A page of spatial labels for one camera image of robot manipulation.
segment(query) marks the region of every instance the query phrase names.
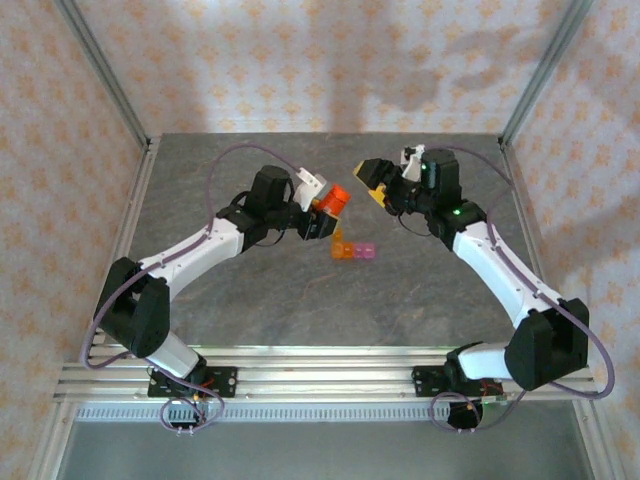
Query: patterned wallpaper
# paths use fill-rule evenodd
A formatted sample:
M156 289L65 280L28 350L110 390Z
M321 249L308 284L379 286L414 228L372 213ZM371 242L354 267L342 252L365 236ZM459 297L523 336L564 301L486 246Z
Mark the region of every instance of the patterned wallpaper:
M499 132L569 0L79 0L149 135Z
M515 144L546 271L586 299L615 361L604 401L629 478L640 472L639 50L635 2L595 2Z
M77 358L140 150L52 0L0 2L0 478Z

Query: black cable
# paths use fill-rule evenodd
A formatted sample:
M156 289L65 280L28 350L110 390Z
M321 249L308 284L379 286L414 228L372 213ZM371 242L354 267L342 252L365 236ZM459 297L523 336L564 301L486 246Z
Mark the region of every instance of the black cable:
M431 236L432 236L432 234L430 234L430 233L429 233L429 234L424 234L424 233L418 233L418 232L416 232L415 230L411 230L411 229L410 229L409 227L407 227L407 226L404 224L404 222L402 221L402 214L398 215L398 222L400 222L400 225L402 225L402 227L403 227L405 230L407 230L407 231L409 231L409 232L413 233L414 235L417 235L417 236L419 236L419 237L425 237L425 238L426 238L426 237L431 237Z
M280 242L280 240L282 240L284 238L284 234L287 233L286 230L280 230L280 236L276 239L275 242L273 243L267 243L266 245L263 243L256 243L256 247L273 247L274 245L278 244L278 242Z

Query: gray tabletop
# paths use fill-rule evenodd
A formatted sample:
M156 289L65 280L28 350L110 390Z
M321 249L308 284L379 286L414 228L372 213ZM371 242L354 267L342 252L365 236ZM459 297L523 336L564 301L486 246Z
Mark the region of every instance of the gray tabletop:
M153 255L206 223L204 182L208 162L222 149L254 142L345 187L346 241L371 242L373 260L333 260L331 241L302 241L290 231L272 248L252 248L211 269L171 306L173 330L201 345L463 345L506 340L512 326L475 273L439 240L404 230L353 177L367 158L397 161L404 146L458 144L502 166L489 135L424 134L171 134L164 135L136 228L130 257ZM460 154L463 195L487 208L504 188L482 162ZM267 154L235 151L216 170L216 210L248 189ZM511 197L496 211L502 237L529 264ZM426 232L417 215L409 227Z

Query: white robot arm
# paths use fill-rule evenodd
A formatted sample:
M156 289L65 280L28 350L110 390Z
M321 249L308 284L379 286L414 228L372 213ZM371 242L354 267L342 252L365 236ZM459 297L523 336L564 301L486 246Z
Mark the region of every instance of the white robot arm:
M495 231L489 231L485 212L462 198L459 165L453 152L426 150L418 145L404 150L400 165L371 159L362 162L354 173L391 215L424 215L433 236L480 276L515 328L509 342L478 342L450 352L443 369L447 381L443 384L438 379L438 388L427 390L465 393L470 384L481 379L513 379L523 389L534 390L586 366L587 336L547 300L585 326L588 309L579 299L562 299Z
M251 190L239 194L200 231L137 263L128 258L114 262L97 311L137 272L148 269L148 273L107 310L101 322L104 331L136 357L191 384L206 382L205 359L170 331L169 305L189 283L256 245L269 230L296 229L303 240L333 233L349 194L338 185L329 189L322 176L305 169L296 175L302 183L294 192L286 170L265 166L256 174ZM186 396L194 392L174 383L171 393Z

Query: black joint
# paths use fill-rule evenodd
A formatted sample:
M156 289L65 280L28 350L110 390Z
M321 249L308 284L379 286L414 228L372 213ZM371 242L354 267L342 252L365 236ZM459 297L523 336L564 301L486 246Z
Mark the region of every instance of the black joint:
M372 158L362 162L360 169L356 173L356 177L358 177L369 190L375 190L381 183L387 184L396 171L399 172L400 169L395 166L391 160Z
M560 300L559 305L589 326L589 310L580 299ZM587 336L549 308L532 310L520 322L506 347L505 361L513 380L531 391L584 368L587 353Z
M292 185L285 169L265 165L254 177L251 190L238 195L231 205L216 214L217 218L230 221L244 234L243 252L265 239L270 229L283 230L297 220L300 206L284 198L287 186L293 189Z
M460 203L460 165L451 150L427 150L422 154L420 183L427 188L438 208Z
M405 147L405 149L404 149L404 159L405 160L409 160L409 158L411 158L411 155L414 155L416 152L417 152L417 150L415 148Z
M439 208L426 218L431 234L453 250L456 234L464 232L469 225L486 221L487 215L475 203L463 200L456 206Z
M325 238L333 233L337 224L338 219L327 212L305 212L298 223L298 235L303 240Z
M140 266L124 257L107 275L96 313ZM140 296L136 300L134 293ZM145 275L120 295L107 310L100 327L138 358L155 352L169 335L169 287L165 279Z
M185 380L189 383L202 385L206 381L206 371L207 361L202 355L198 354L198 363L196 363L195 367L189 372Z

